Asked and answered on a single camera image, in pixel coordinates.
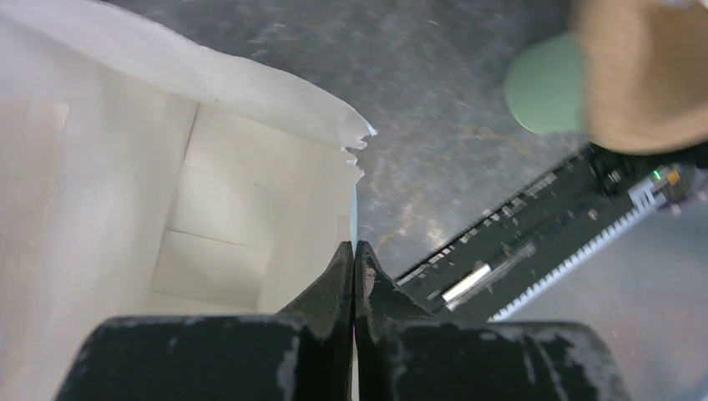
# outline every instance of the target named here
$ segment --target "white paper bag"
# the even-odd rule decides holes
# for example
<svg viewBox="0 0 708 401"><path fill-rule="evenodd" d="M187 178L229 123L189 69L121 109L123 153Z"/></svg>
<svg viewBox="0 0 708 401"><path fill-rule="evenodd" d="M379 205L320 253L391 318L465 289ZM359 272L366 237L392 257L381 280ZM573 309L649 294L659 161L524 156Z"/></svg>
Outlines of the white paper bag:
<svg viewBox="0 0 708 401"><path fill-rule="evenodd" d="M274 312L349 240L370 133L290 74L104 3L0 2L0 399L107 317Z"/></svg>

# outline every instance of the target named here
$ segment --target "brown paper object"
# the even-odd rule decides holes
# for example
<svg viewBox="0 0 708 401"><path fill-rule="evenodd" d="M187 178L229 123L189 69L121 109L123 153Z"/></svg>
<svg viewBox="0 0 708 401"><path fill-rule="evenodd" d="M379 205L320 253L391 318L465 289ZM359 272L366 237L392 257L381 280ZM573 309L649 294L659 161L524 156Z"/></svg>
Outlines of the brown paper object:
<svg viewBox="0 0 708 401"><path fill-rule="evenodd" d="M708 140L708 9L587 0L577 12L596 144L652 154Z"/></svg>

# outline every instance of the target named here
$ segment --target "gray countertop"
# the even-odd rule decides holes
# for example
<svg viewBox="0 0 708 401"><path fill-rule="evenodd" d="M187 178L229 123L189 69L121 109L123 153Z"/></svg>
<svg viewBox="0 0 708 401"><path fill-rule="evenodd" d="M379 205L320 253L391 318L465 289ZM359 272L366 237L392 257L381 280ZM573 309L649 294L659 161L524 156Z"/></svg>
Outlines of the gray countertop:
<svg viewBox="0 0 708 401"><path fill-rule="evenodd" d="M378 129L355 152L359 237L405 271L584 142L518 126L510 63L567 28L570 0L111 0L223 53L304 78Z"/></svg>

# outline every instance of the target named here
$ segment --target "stained gray surface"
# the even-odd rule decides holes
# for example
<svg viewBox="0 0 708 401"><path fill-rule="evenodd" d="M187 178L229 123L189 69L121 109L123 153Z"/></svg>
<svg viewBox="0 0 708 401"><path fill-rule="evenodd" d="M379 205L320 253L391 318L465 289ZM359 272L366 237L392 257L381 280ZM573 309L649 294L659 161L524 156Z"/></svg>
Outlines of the stained gray surface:
<svg viewBox="0 0 708 401"><path fill-rule="evenodd" d="M633 399L708 395L708 203L655 214L508 321L574 321L608 344Z"/></svg>
<svg viewBox="0 0 708 401"><path fill-rule="evenodd" d="M570 0L111 0L215 50L304 78L379 135L357 151L359 237L396 276L581 144L503 100L512 60Z"/></svg>

